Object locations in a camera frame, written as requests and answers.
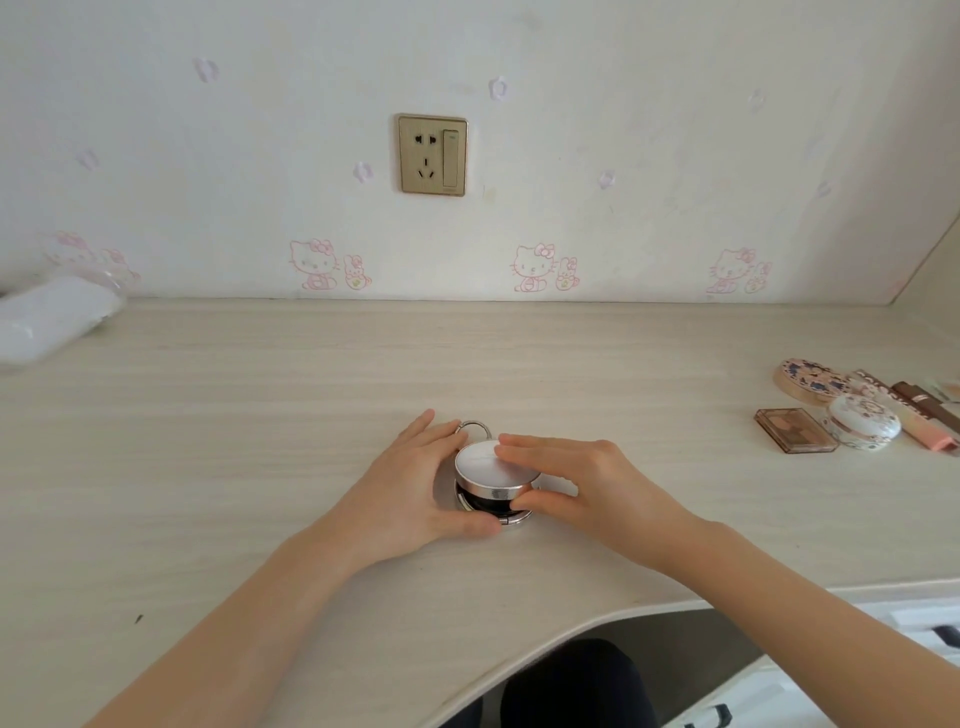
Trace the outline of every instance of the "desk surface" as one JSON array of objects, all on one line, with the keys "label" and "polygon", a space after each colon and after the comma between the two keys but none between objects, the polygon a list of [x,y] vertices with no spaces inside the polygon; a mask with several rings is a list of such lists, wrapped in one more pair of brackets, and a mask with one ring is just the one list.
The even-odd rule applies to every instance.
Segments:
[{"label": "desk surface", "polygon": [[[827,587],[917,595],[947,580],[933,586],[960,594],[960,459],[905,436],[784,455],[753,415],[793,402],[771,380],[789,356],[891,381],[960,365],[954,344],[888,308],[134,302],[0,377],[6,723],[89,717],[426,406],[494,431],[612,439],[687,506]],[[536,516],[434,544],[334,598],[266,725],[436,724],[566,636],[695,606]]]}]

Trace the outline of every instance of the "leg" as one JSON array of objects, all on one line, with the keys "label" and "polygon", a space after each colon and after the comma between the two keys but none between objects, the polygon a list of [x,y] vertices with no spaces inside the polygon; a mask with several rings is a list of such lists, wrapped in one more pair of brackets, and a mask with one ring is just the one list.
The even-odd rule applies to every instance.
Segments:
[{"label": "leg", "polygon": [[630,658],[606,640],[567,643],[514,675],[500,703],[503,728],[657,728]]},{"label": "leg", "polygon": [[480,728],[480,718],[482,716],[483,698],[478,697],[440,728]]}]

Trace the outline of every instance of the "right hand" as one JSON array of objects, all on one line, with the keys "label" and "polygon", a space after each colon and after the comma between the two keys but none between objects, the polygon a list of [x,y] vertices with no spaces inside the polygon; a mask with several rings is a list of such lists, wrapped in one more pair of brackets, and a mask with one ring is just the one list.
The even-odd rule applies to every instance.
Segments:
[{"label": "right hand", "polygon": [[569,523],[632,561],[669,571],[704,522],[637,470],[614,443],[530,435],[500,435],[497,457],[573,482],[568,496],[532,490],[514,499],[530,510]]}]

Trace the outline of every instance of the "round powder compact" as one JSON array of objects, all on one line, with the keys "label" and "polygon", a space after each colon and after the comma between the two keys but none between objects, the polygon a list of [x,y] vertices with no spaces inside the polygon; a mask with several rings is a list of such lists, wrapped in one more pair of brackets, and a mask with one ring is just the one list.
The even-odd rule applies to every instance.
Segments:
[{"label": "round powder compact", "polygon": [[774,371],[774,382],[794,400],[826,407],[852,393],[850,378],[830,367],[806,359],[787,359]]},{"label": "round powder compact", "polygon": [[830,403],[824,427],[844,445],[867,451],[886,448],[900,434],[900,419],[866,397],[847,395]]},{"label": "round powder compact", "polygon": [[530,511],[515,511],[510,501],[531,490],[540,472],[504,462],[493,452],[496,444],[496,440],[484,440],[457,453],[457,502],[465,511],[484,511],[497,516],[503,525],[514,525],[526,520]]}]

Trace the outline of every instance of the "drawer handle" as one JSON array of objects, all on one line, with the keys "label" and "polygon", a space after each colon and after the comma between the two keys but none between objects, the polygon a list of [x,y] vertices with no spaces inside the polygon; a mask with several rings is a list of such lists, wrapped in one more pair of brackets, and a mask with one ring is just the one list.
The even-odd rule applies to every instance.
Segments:
[{"label": "drawer handle", "polygon": [[[730,712],[730,708],[727,707],[726,703],[714,705],[713,710],[717,712],[717,717],[720,718],[720,722],[717,723],[716,728],[727,728],[728,725],[733,723],[733,713]],[[697,728],[697,726],[693,723],[687,723],[684,728]]]},{"label": "drawer handle", "polygon": [[944,641],[944,644],[960,649],[960,629],[952,624],[941,624],[939,627],[934,627],[933,631]]}]

